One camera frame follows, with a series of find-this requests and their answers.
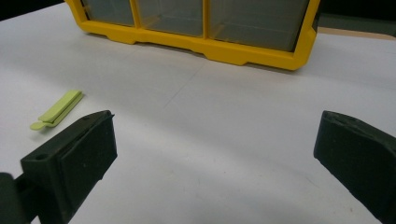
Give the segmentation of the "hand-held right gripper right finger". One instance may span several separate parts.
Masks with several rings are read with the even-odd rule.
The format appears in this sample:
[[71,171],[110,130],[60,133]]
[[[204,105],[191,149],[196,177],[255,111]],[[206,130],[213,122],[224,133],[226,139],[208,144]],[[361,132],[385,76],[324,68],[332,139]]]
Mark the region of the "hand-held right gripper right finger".
[[325,111],[314,157],[382,224],[396,224],[396,137]]

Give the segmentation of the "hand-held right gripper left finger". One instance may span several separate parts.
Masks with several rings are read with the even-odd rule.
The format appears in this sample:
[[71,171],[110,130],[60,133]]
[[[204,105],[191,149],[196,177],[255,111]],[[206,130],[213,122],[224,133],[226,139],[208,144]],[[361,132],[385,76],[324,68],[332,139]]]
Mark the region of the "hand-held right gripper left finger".
[[117,158],[110,111],[78,119],[21,159],[42,224],[67,224]]

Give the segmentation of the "light green sealing clip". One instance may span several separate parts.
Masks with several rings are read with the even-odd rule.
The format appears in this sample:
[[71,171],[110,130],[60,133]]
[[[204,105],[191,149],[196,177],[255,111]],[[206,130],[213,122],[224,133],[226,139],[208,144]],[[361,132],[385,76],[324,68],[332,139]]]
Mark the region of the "light green sealing clip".
[[34,131],[56,127],[83,98],[82,91],[71,90],[64,94],[50,109],[30,125]]

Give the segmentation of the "yellow drawer organizer cabinet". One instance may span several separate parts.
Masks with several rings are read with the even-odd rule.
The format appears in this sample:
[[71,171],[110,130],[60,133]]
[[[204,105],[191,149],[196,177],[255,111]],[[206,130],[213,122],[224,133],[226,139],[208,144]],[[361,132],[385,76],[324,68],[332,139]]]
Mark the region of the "yellow drawer organizer cabinet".
[[286,70],[306,64],[320,0],[64,0],[85,32],[207,59]]

